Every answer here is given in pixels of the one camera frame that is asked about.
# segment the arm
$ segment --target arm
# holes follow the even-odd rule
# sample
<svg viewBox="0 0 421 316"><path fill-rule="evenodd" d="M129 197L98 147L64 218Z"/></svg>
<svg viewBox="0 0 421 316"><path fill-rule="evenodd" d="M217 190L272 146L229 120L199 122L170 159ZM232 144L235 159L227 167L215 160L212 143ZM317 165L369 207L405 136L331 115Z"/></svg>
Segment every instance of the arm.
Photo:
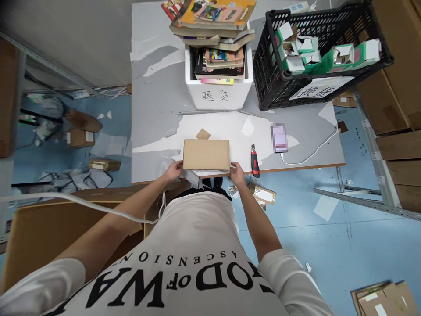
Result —
<svg viewBox="0 0 421 316"><path fill-rule="evenodd" d="M276 235L268 217L251 194L244 180L244 171L238 162L231 162L230 175L233 183L237 186L246 215L247 227L257 252L257 259L262 261L265 254L282 249L281 242Z"/></svg>
<svg viewBox="0 0 421 316"><path fill-rule="evenodd" d="M163 176L114 209L139 219L143 218L165 186L178 178L182 171L182 163L183 161L173 162ZM54 260L78 259L85 267L85 280L90 280L100 272L136 225L139 223L108 213Z"/></svg>

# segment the metal shelf rail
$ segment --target metal shelf rail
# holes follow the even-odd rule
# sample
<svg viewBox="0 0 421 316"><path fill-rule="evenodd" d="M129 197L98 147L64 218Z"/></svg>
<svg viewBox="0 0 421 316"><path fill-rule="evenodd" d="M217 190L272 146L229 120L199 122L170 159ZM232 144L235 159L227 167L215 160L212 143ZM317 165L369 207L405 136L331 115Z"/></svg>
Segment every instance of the metal shelf rail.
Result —
<svg viewBox="0 0 421 316"><path fill-rule="evenodd" d="M354 96L358 104L358 109L360 110L361 122L367 137L368 147L371 152L371 160L373 161L373 167L377 176L377 182L380 190L343 186L343 190L350 191L333 193L315 188L314 192L342 201L362 205L369 208L374 208L382 212L392 213L401 217L421 221L421 214L401 208L399 197L396 192L395 185L393 184L392 177L390 176L389 169L387 168L386 162L382 160L379 149L377 147L376 135L374 134L374 130L371 127L370 121L368 120L364 108L361 105L361 100L358 96L358 93L355 93ZM377 196L381 195L383 201L369 200L350 196L354 194L374 194Z"/></svg>

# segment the person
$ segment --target person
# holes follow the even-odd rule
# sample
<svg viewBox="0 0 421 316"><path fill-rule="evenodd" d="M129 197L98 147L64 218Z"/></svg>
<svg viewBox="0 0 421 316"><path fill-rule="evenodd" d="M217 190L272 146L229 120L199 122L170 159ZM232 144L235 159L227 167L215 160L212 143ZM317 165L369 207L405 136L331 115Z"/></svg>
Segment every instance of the person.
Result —
<svg viewBox="0 0 421 316"><path fill-rule="evenodd" d="M333 315L310 275L282 248L240 164L231 165L258 267L241 246L234 207L217 181L214 188L174 198L150 235L100 273L138 225L106 214L50 264L4 293L0 314ZM115 209L143 218L181 171L182 161L172 163Z"/></svg>

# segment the black plastic crate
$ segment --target black plastic crate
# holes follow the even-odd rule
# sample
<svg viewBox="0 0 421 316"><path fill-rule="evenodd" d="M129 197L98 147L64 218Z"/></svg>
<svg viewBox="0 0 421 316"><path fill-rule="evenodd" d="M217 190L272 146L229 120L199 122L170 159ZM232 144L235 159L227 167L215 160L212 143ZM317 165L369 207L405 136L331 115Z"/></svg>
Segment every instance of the black plastic crate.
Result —
<svg viewBox="0 0 421 316"><path fill-rule="evenodd" d="M283 69L275 41L275 31L286 22L290 22L291 26L294 24L297 26L299 36L317 36L322 57L337 45L354 43L354 46L357 46L366 40L380 39L381 59L374 65L357 70L323 75L292 75L289 70ZM272 66L273 54L276 59L274 66ZM266 111L273 108L331 101L380 69L392 65L393 60L377 22L371 0L347 2L337 9L310 13L291 14L290 10L271 10L266 12L266 24L253 59L254 85L259 99L259 108ZM324 98L290 100L290 97L308 85L312 79L337 76L355 78Z"/></svg>

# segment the white t-shirt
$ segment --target white t-shirt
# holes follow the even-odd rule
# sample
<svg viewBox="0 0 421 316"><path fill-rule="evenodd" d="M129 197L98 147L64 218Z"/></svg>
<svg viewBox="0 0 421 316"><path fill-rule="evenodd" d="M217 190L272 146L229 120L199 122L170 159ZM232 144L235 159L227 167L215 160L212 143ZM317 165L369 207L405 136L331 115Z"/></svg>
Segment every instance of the white t-shirt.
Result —
<svg viewBox="0 0 421 316"><path fill-rule="evenodd" d="M172 200L144 241L84 283L79 260L54 261L8 290L0 314L333 315L286 250L254 266L232 203L213 192Z"/></svg>

